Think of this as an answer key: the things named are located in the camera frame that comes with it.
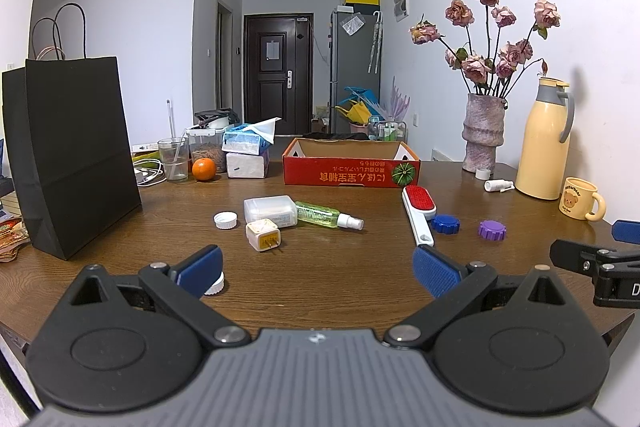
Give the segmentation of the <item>blue ridged cap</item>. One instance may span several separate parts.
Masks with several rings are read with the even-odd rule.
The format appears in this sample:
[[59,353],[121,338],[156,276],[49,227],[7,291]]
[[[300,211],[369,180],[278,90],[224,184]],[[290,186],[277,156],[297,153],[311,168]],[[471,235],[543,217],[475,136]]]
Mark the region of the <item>blue ridged cap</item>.
[[431,221],[431,226],[436,233],[454,235],[460,231],[460,220],[450,215],[436,215]]

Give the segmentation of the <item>red white lint brush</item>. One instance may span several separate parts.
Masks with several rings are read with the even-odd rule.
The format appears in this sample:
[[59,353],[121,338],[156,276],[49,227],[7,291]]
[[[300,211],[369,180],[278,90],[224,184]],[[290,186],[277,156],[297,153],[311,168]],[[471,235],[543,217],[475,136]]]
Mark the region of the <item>red white lint brush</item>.
[[434,246],[428,222],[436,215],[437,207],[427,189],[420,185],[407,185],[402,189],[402,202],[411,225],[416,245]]

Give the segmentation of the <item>white charger plug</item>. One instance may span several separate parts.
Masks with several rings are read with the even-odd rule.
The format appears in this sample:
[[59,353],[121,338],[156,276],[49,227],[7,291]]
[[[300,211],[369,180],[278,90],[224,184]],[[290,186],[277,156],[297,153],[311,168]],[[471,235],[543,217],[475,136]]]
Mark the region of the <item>white charger plug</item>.
[[271,251],[281,244],[281,231],[270,219],[260,219],[248,222],[245,235],[250,246],[258,253]]

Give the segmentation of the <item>white translucent plastic box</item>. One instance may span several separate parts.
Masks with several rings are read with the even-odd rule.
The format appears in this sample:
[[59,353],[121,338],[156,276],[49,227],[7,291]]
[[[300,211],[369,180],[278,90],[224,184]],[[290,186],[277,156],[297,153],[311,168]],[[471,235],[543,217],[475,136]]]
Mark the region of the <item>white translucent plastic box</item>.
[[249,198],[243,205],[246,223],[269,219],[279,229],[297,225],[297,208],[288,195]]

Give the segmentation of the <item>green spray bottle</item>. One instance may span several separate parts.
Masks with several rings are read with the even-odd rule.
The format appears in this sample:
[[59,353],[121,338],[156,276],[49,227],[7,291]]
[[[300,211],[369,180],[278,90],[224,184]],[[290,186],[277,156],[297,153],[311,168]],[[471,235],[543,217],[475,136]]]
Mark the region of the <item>green spray bottle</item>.
[[309,204],[309,202],[296,202],[297,219],[311,225],[330,229],[349,229],[361,231],[364,222],[362,219],[352,217],[340,210]]

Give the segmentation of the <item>white bottle cap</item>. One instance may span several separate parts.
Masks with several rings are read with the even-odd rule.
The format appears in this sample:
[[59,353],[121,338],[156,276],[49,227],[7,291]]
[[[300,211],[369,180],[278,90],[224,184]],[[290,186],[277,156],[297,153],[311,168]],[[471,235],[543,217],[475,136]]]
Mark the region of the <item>white bottle cap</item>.
[[216,213],[213,220],[217,229],[231,230],[238,224],[238,215],[233,211],[221,211]]
[[205,296],[215,296],[221,293],[224,290],[224,283],[226,283],[224,273],[220,273],[218,279],[205,291]]

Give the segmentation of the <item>purple ridged cap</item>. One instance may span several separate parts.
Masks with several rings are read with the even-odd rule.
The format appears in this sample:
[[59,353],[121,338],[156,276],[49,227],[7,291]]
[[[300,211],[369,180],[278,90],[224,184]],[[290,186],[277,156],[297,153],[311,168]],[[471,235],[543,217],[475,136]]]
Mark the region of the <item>purple ridged cap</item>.
[[499,221],[484,220],[478,226],[477,234],[482,239],[491,242],[500,242],[506,238],[506,226]]

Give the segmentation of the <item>white tape roll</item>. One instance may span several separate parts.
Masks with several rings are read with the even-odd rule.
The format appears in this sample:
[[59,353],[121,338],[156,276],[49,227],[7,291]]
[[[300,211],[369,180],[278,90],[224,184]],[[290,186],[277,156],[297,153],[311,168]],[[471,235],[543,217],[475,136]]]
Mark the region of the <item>white tape roll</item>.
[[475,178],[479,179],[479,180],[489,180],[491,177],[491,170],[490,169],[476,169],[475,170]]

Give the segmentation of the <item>white purple tissue pack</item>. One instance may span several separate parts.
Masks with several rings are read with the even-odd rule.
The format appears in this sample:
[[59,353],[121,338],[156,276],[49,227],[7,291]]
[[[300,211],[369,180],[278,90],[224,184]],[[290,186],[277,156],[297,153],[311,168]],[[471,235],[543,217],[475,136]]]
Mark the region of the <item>white purple tissue pack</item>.
[[269,170],[269,150],[260,155],[228,153],[227,174],[230,179],[265,179]]

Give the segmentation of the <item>clear drinking glass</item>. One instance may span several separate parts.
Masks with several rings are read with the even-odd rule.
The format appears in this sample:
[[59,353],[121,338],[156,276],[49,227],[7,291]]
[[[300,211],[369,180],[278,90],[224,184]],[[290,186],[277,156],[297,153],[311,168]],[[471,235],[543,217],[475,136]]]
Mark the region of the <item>clear drinking glass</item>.
[[186,181],[189,176],[189,149],[186,137],[163,139],[157,142],[157,146],[166,179],[171,182]]

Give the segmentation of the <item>blue tissue pack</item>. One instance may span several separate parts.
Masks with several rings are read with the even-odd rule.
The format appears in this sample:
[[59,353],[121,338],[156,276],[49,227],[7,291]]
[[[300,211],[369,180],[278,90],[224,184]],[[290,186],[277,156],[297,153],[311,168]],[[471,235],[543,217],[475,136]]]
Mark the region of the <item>blue tissue pack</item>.
[[257,124],[239,124],[224,132],[222,150],[226,153],[259,156],[274,143],[276,124],[280,117],[259,121]]

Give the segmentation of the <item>red cardboard box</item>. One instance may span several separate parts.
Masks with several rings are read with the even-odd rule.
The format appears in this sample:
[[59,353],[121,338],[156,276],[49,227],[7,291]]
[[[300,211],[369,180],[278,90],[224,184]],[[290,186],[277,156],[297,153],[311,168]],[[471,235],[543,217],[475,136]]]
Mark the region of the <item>red cardboard box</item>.
[[401,188],[418,183],[421,161],[404,142],[296,138],[282,167],[290,185]]

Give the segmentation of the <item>blue yellow bags pile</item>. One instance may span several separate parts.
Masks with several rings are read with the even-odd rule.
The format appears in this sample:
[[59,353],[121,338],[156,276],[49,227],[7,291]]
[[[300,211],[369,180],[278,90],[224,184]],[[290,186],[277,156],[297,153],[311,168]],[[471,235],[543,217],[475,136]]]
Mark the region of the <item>blue yellow bags pile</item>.
[[378,96],[370,89],[346,87],[348,97],[338,102],[334,109],[351,124],[365,126],[371,117],[386,120],[386,110],[378,101]]

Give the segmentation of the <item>dried pink roses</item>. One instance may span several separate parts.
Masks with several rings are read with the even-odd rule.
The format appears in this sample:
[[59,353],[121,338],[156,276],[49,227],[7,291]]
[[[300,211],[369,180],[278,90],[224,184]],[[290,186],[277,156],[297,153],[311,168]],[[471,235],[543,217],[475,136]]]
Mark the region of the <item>dried pink roses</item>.
[[451,0],[446,7],[445,18],[468,35],[465,44],[455,48],[446,41],[437,25],[422,17],[409,29],[411,41],[416,46],[438,42],[445,48],[445,62],[452,70],[460,72],[469,94],[506,98],[530,66],[538,64],[541,75],[549,72],[542,58],[534,57],[533,36],[547,39],[549,30],[561,23],[561,14],[555,3],[536,0],[533,8],[533,23],[526,37],[511,42],[503,40],[503,31],[513,26],[518,18],[501,0],[476,0],[484,8],[486,52],[473,46],[471,26],[475,15],[463,0]]

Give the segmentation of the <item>dark entrance door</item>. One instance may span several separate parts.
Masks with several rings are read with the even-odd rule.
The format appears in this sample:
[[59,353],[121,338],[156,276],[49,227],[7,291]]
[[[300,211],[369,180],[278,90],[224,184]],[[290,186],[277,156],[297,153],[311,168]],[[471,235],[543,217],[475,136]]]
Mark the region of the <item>dark entrance door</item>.
[[244,120],[274,118],[276,132],[302,135],[311,127],[312,22],[310,13],[244,17]]

